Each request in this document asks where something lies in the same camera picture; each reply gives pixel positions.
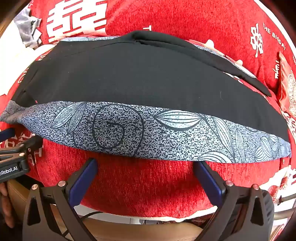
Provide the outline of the person's left hand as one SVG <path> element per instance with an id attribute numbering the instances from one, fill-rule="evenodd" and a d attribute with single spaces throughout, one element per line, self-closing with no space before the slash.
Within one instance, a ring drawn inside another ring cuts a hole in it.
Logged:
<path id="1" fill-rule="evenodd" d="M 9 199 L 5 183 L 0 184 L 1 204 L 4 213 L 4 220 L 9 228 L 14 228 L 15 222 L 12 214 L 12 205 Z"/>

